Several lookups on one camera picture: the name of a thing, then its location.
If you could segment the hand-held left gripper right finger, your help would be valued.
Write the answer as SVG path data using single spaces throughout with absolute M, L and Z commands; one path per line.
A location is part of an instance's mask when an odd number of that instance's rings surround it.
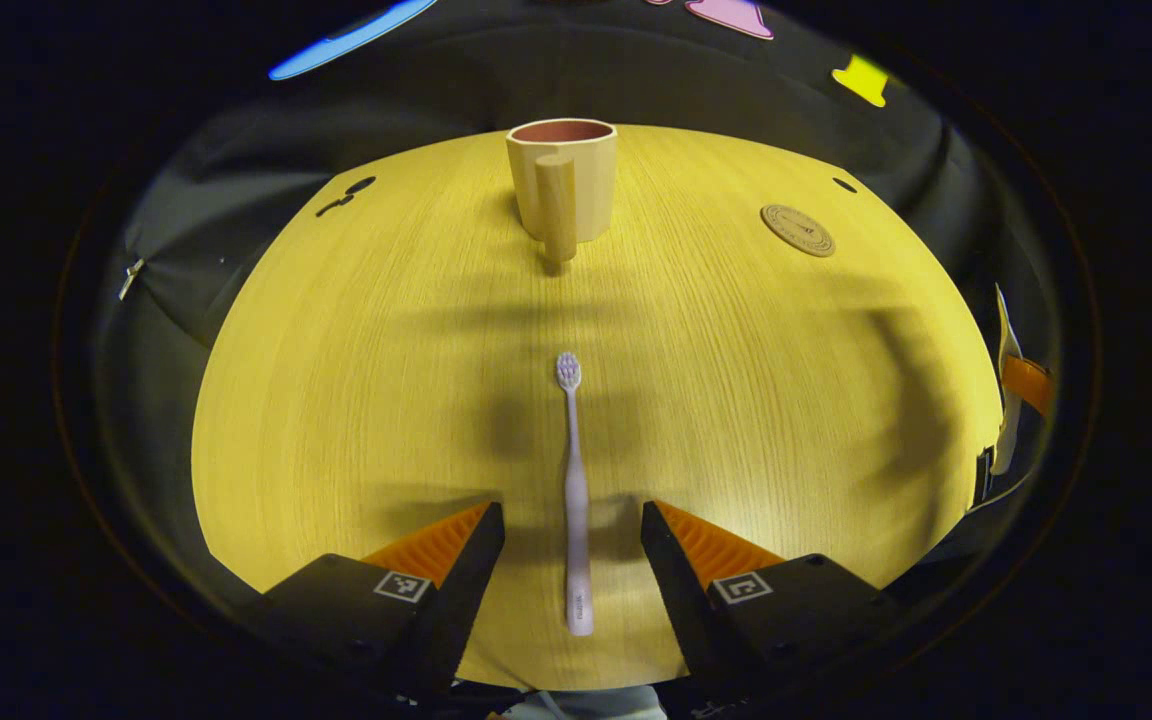
M 783 559 L 662 501 L 643 505 L 641 546 L 687 674 L 717 700 L 795 691 L 901 616 L 890 596 L 823 553 Z

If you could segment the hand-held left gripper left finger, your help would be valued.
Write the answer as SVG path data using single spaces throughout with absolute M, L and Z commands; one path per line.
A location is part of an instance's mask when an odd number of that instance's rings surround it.
M 506 541 L 503 507 L 477 503 L 365 559 L 324 553 L 262 594 L 262 630 L 367 691 L 450 692 Z

